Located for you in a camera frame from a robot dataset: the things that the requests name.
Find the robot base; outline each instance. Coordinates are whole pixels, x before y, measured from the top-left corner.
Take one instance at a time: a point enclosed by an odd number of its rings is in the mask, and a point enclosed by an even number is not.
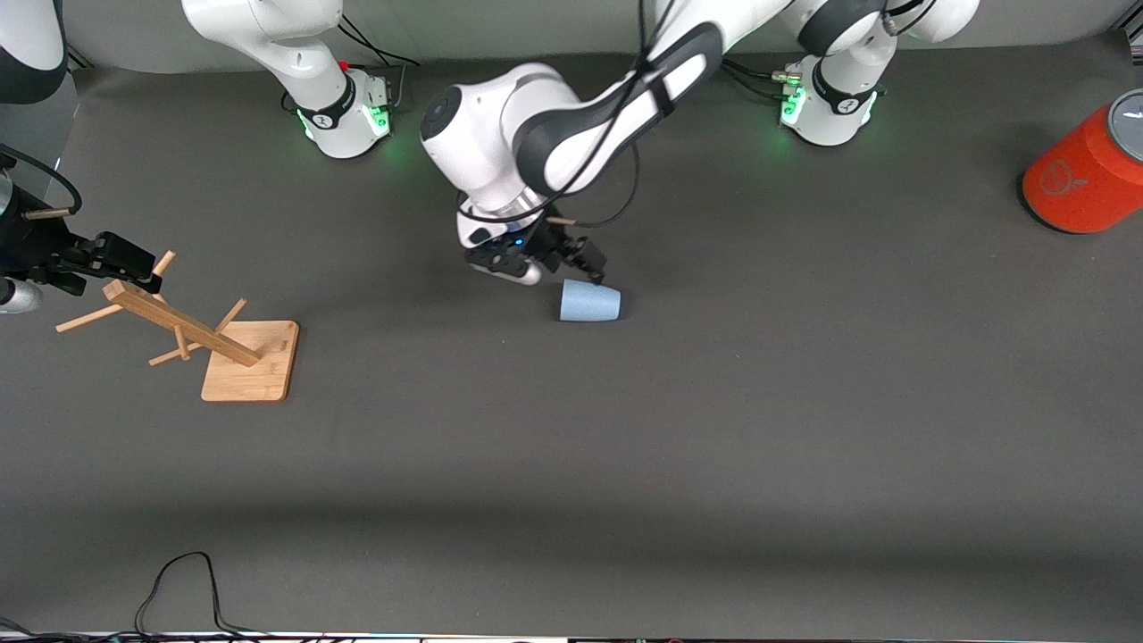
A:
[[[389,87],[385,79],[374,78],[360,70],[350,70],[346,75],[355,88],[354,101],[337,127],[321,129],[298,113],[305,126],[305,135],[327,156],[335,159],[361,155],[390,132]]]
[[[801,72],[802,78],[809,78],[814,65],[821,61],[817,56],[806,56],[797,63],[786,65],[788,72]],[[813,82],[804,82],[782,105],[780,122],[793,129],[809,143],[832,147],[849,142],[857,130],[869,122],[870,110],[877,102],[877,94],[865,101],[850,114],[833,113],[833,107],[814,89]]]

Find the white wall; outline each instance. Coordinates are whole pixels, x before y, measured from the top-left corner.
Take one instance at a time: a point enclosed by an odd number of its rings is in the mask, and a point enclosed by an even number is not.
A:
[[[1106,30],[1132,3],[981,0],[976,19],[946,46],[1082,38]],[[419,59],[632,51],[634,7],[634,0],[345,0],[345,14],[377,46]],[[186,23],[178,0],[66,0],[64,18],[71,42],[99,65],[163,73],[256,69],[245,56],[201,39]],[[323,39],[341,58],[371,59],[336,31]],[[770,24],[736,50],[797,48],[790,34]]]

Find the orange container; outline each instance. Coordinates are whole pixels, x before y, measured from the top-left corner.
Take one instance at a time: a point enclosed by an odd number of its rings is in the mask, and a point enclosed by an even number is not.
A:
[[[1143,209],[1143,90],[1088,116],[1024,172],[1024,203],[1064,232],[1101,232]]]

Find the wooden base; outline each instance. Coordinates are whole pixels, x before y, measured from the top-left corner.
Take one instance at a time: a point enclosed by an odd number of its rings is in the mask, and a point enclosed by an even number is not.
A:
[[[207,379],[202,383],[206,402],[281,402],[289,392],[294,371],[298,325],[295,321],[231,321],[223,336],[258,352],[261,360],[250,368],[217,353],[210,354]]]

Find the gray tabletop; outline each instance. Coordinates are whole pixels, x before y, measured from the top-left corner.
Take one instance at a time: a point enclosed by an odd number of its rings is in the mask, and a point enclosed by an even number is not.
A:
[[[553,63],[588,96],[625,59]],[[206,549],[263,629],[1143,638],[1143,219],[1065,235],[1015,196],[1130,87],[1122,35],[902,53],[840,148],[709,82],[596,234],[605,325],[470,270],[417,140],[509,66],[410,71],[349,161],[266,73],[80,79],[74,228],[176,249],[165,294],[207,320],[247,296],[304,330],[287,402],[225,407],[203,356],[146,365],[173,340],[142,320],[56,336],[97,288],[3,319],[0,613],[118,629]],[[149,625],[208,627],[205,573]]]

